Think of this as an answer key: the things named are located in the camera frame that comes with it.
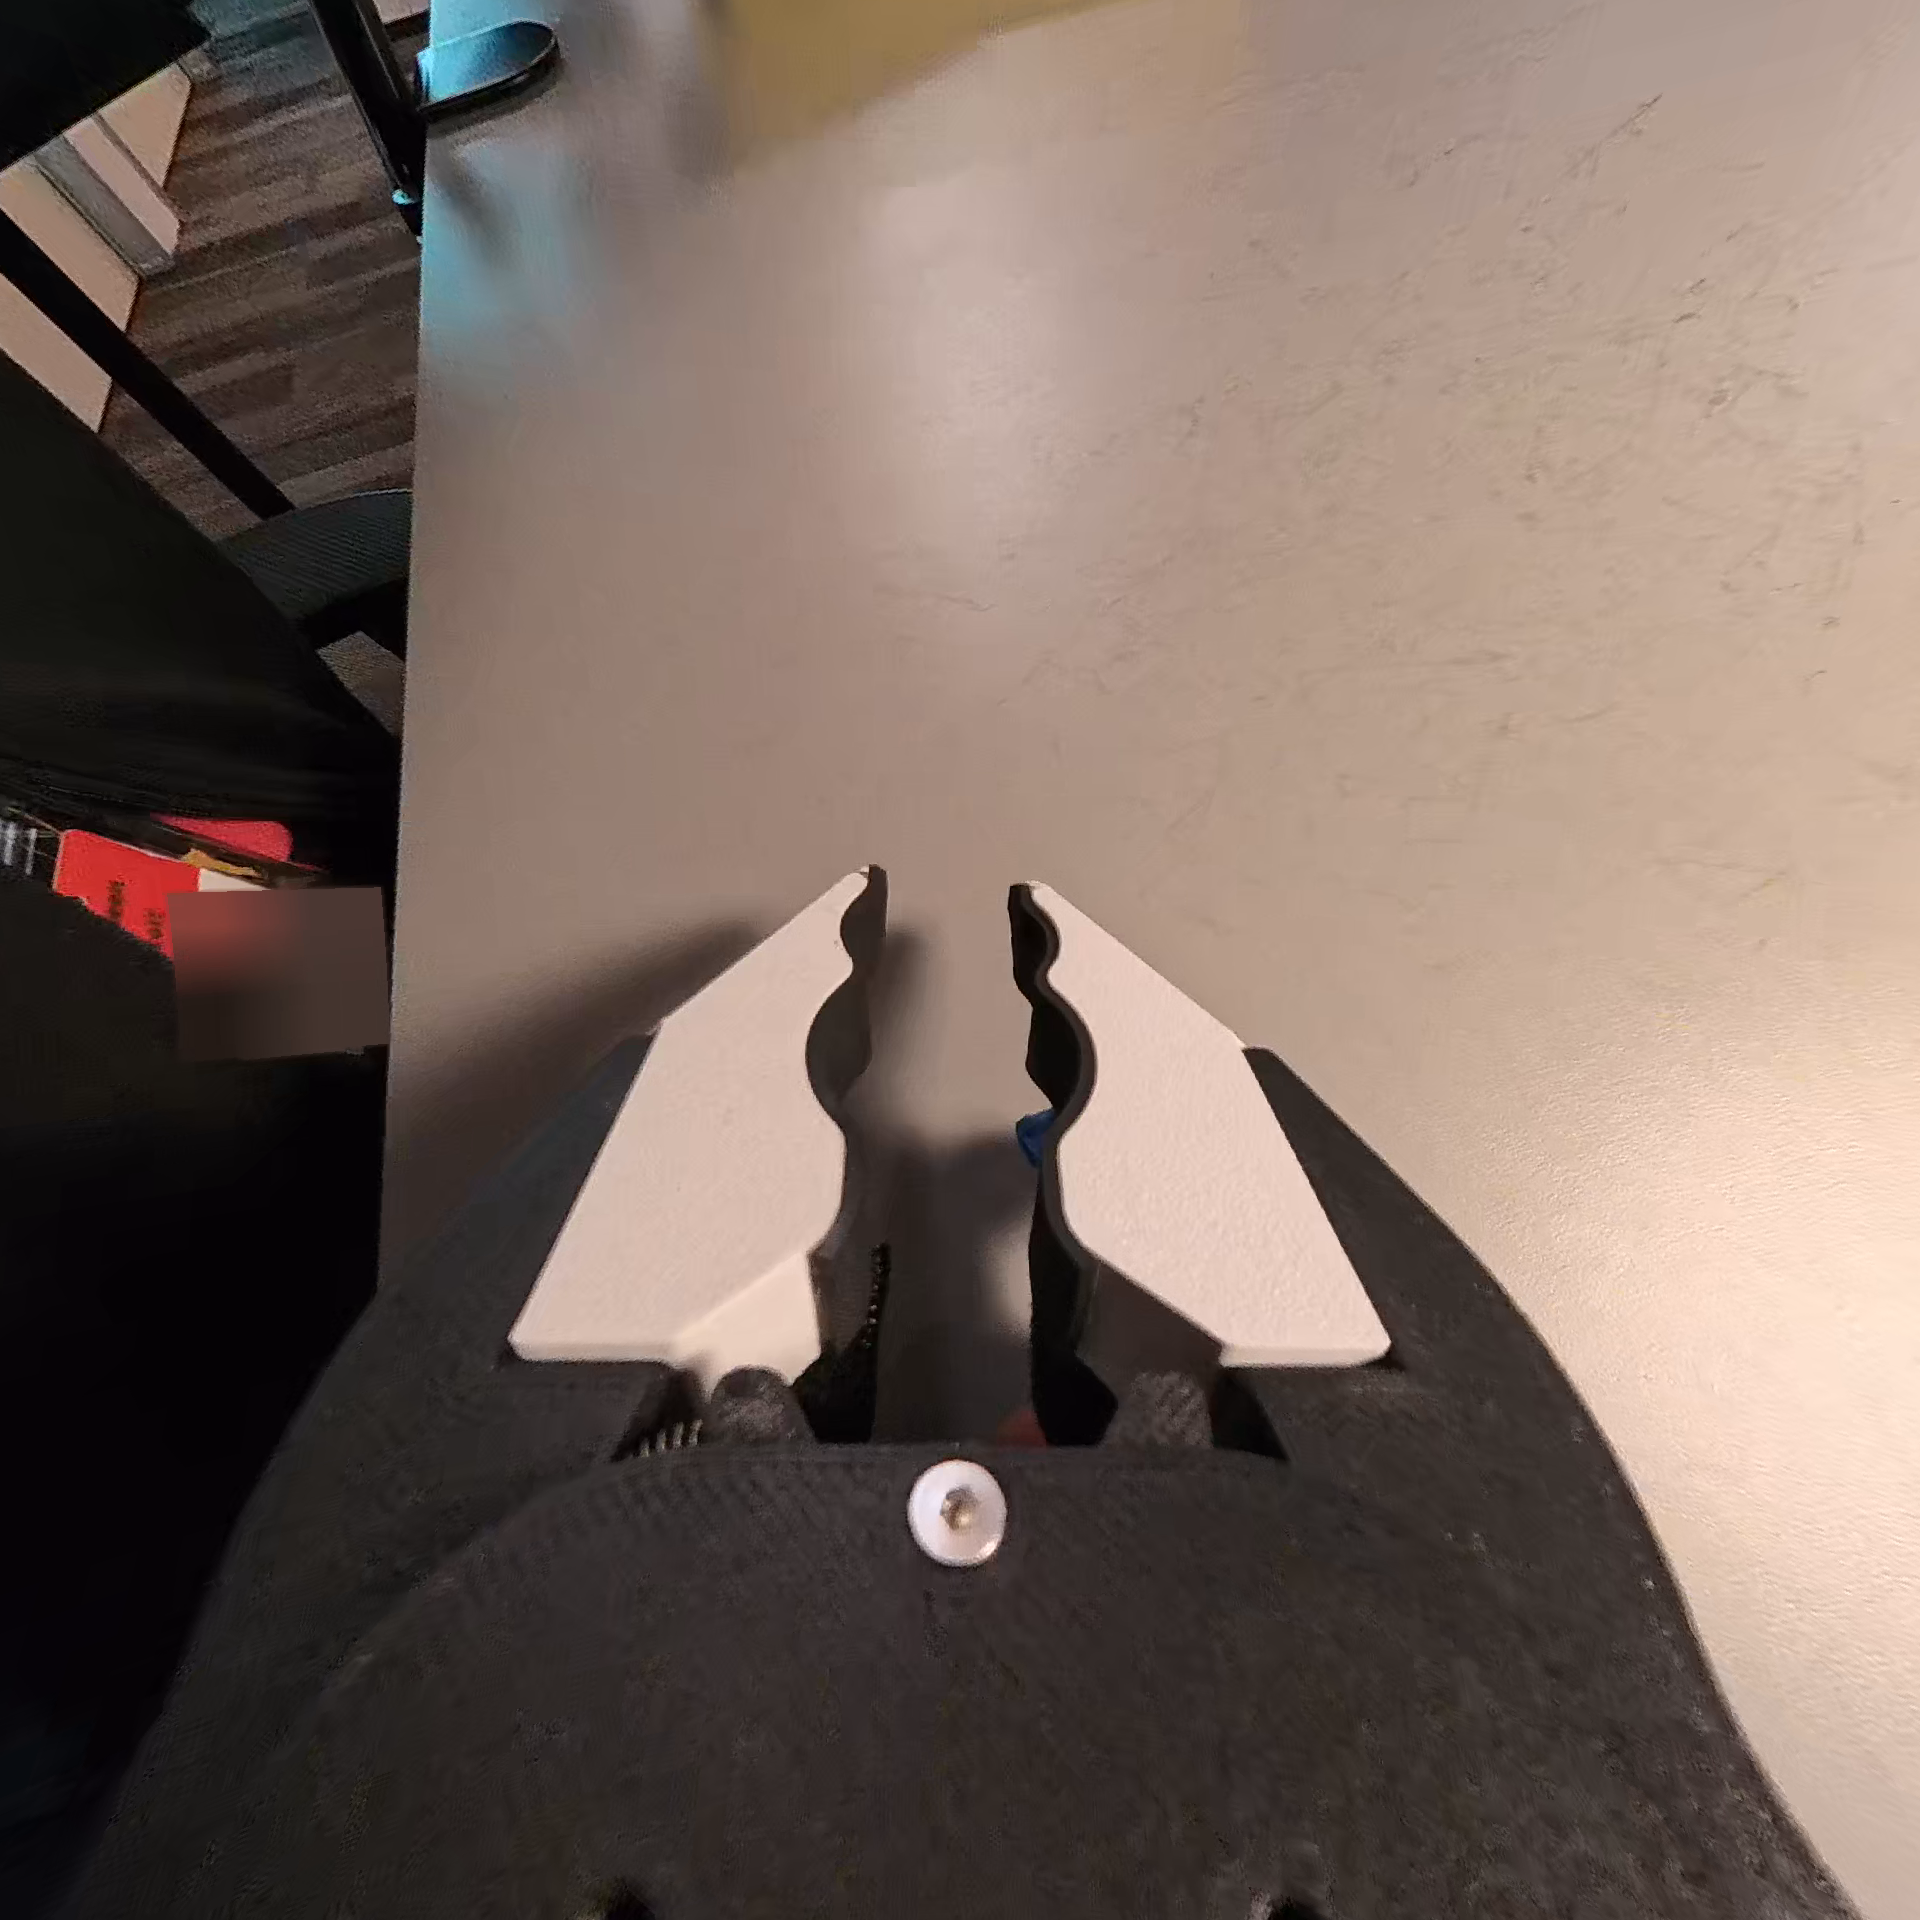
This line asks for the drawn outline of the black office chair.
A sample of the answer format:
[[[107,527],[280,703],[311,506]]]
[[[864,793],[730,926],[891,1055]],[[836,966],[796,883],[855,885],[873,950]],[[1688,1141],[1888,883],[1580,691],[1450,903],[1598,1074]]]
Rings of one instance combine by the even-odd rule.
[[[294,508],[215,548],[318,650],[366,635],[409,652],[415,491],[372,489]]]

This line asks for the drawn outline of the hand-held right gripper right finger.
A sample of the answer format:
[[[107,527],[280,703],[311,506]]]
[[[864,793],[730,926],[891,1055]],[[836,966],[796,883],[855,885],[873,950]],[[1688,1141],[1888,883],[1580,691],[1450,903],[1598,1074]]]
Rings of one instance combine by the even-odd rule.
[[[1142,1377],[1342,1372],[1391,1335],[1250,1049],[1042,883],[1008,894],[1026,1130],[1036,1410],[1115,1410]]]

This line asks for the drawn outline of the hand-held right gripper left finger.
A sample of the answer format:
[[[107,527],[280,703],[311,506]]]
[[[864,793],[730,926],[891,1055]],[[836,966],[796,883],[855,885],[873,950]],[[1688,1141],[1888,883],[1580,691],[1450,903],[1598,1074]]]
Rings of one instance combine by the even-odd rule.
[[[650,1035],[511,1331],[528,1362],[800,1377],[844,1234],[890,878],[836,881]]]

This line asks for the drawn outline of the black table frame bar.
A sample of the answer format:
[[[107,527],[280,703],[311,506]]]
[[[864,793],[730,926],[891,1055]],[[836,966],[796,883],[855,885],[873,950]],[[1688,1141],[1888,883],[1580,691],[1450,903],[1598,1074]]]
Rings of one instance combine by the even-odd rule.
[[[155,425],[260,519],[296,510],[271,475],[231,443],[192,398],[33,241],[2,212],[2,277],[66,337],[115,389],[127,391]]]
[[[415,241],[424,231],[425,118],[416,81],[372,2],[310,2]]]

